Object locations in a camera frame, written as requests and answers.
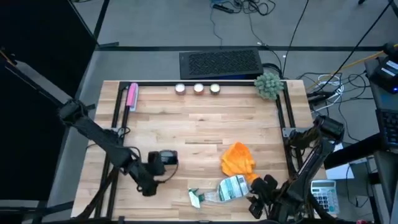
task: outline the wooden table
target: wooden table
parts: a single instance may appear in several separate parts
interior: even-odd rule
[[[301,80],[287,81],[295,123],[298,128],[312,125],[311,112]],[[118,81],[105,81],[99,97],[95,122],[109,128],[113,117]],[[123,114],[124,101],[119,116]],[[247,145],[256,161],[256,173],[272,175],[279,186],[288,178],[280,124],[274,101],[256,95],[253,86],[222,86],[218,96],[193,94],[187,87],[185,96],[174,93],[174,86],[142,86],[139,89],[137,111],[130,113],[127,126],[131,132],[124,145],[136,146],[146,161],[149,151],[178,151],[180,166],[166,184],[160,184],[157,194],[143,197],[129,176],[119,176],[113,220],[252,220],[250,205],[245,198],[227,203],[203,202],[201,209],[191,206],[188,188],[214,190],[226,176],[220,167],[220,157],[231,144]],[[86,152],[72,216],[77,216],[95,195],[101,179],[105,153],[97,146]],[[174,166],[159,179],[167,178]],[[325,179],[321,169],[316,179]],[[104,197],[103,214],[109,199]]]

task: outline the gray floor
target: gray floor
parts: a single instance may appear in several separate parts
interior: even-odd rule
[[[95,28],[102,3],[103,0],[92,0],[75,4],[91,31]],[[251,15],[253,29],[269,45],[288,45],[305,0],[280,0],[276,3],[275,11],[266,17]],[[358,6],[356,0],[310,1],[293,45],[354,46],[386,4],[386,0],[367,0],[362,6]],[[119,41],[120,45],[125,46],[217,46],[220,40],[213,35],[210,12],[208,0],[111,0],[98,42],[105,44]],[[214,11],[213,20],[216,22],[217,34],[223,38],[223,45],[256,45],[258,40],[251,34],[247,14],[230,15]],[[361,45],[398,42],[398,30],[395,26],[397,22],[398,18],[389,9]],[[349,62],[373,53],[356,52]],[[285,52],[277,54],[282,60]],[[348,54],[290,52],[285,76],[294,79],[304,72],[332,72]],[[262,62],[277,63],[270,52],[261,52],[260,55]],[[364,66],[360,64],[344,70],[343,77],[363,71]],[[178,52],[95,52],[81,86],[80,99],[87,104],[96,103],[103,80],[178,79]],[[304,79],[304,82],[307,86],[312,83],[308,79]],[[343,95],[343,99],[359,92],[360,90],[351,91]],[[363,97],[371,97],[370,90],[366,90]],[[352,136],[364,139],[377,132],[374,109],[372,100],[342,104],[341,111],[348,120]],[[343,122],[336,105],[330,107],[330,116]],[[345,141],[354,142],[349,138],[345,138]],[[86,143],[86,139],[71,131],[58,165],[49,205],[74,199]],[[363,196],[366,195],[366,169],[360,164],[354,166],[353,170],[356,178],[349,180],[350,199],[354,202],[356,195],[362,195],[358,196],[359,203],[362,203],[366,199]],[[355,208],[348,203],[343,180],[338,182],[338,194],[342,208],[340,218],[372,219],[369,203],[363,208]],[[45,220],[62,220],[69,215],[70,211],[66,211],[51,215]]]

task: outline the orange cloth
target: orange cloth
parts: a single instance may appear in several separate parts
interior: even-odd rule
[[[259,177],[253,173],[255,165],[249,149],[240,142],[230,146],[221,157],[221,169],[224,174],[230,177],[239,174],[244,175],[246,181],[250,184]]]

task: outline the green sponge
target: green sponge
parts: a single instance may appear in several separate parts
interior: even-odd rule
[[[277,95],[284,89],[279,77],[271,72],[266,72],[254,80],[257,93],[261,98],[276,100]]]

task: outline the calculator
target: calculator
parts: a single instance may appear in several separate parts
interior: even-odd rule
[[[313,180],[311,182],[311,193],[325,211],[329,214],[339,214],[336,181]]]

